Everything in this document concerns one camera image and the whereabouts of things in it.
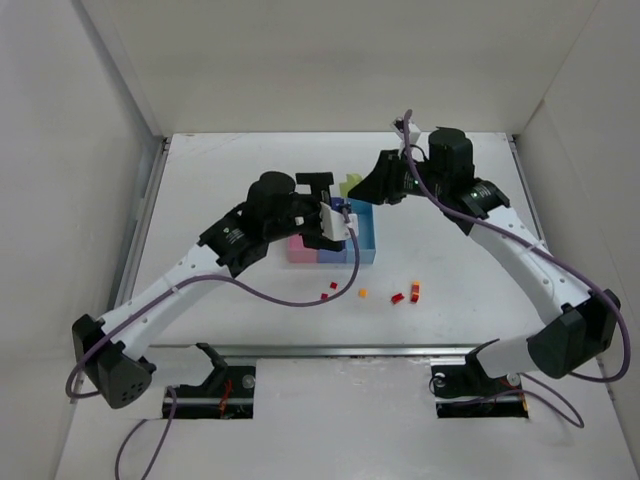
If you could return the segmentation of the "green lego brick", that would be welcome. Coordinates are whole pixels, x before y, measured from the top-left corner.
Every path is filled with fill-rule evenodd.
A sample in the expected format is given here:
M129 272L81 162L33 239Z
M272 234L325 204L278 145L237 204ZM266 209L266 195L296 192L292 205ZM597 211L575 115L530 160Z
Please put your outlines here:
M362 181L362 177L357 173L348 173L345 180L339 183L340 196L347 198L350 190Z

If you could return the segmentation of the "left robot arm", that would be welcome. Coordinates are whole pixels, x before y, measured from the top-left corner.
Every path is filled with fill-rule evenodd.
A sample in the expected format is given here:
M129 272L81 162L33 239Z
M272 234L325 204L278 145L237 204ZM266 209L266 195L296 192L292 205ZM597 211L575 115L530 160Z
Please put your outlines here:
M71 327L76 365L65 385L84 374L113 409L137 400L157 369L145 353L183 313L224 283L239 286L238 276L266 257L269 246L301 236L308 248L340 250L355 238L357 217L349 205L333 207L329 172L262 174L246 199L209 226L169 271L119 307Z

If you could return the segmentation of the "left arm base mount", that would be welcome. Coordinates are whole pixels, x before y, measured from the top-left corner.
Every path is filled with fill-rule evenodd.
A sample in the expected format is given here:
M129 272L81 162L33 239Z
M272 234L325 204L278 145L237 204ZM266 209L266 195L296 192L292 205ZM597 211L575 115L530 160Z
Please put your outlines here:
M248 420L254 414L256 362L225 357L207 343L152 351L162 414L179 420Z

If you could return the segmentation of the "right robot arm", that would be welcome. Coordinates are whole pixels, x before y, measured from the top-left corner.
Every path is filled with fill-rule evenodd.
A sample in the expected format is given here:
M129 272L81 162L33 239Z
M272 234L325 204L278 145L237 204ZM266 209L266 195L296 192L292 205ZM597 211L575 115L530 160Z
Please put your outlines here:
M619 327L617 297L537 242L509 198L494 183L476 176L474 148L466 134L437 128L428 136L427 154L417 161L413 147L420 130L401 118L392 127L400 147L381 151L371 173L349 191L349 198L373 205L394 205L409 195L429 199L500 264L543 323L533 335L476 348L466 357L463 375L478 380L540 371L560 379L607 350Z

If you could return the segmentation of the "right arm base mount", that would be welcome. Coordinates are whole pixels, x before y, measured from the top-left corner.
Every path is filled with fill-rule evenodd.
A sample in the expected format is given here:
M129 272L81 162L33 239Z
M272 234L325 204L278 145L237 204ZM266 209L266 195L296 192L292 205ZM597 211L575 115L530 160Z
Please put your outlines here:
M431 365L428 388L439 419L529 418L520 382L511 385L505 376L492 379L481 369L477 354L495 342L471 350L463 363Z

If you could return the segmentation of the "red orange lego stack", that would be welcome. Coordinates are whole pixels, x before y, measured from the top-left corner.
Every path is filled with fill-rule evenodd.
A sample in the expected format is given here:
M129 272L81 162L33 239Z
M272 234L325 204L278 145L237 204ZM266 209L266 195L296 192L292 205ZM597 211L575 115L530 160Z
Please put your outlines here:
M420 293L421 293L421 285L419 282L414 282L411 286L411 296L410 296L410 302L411 303L417 303L420 299Z

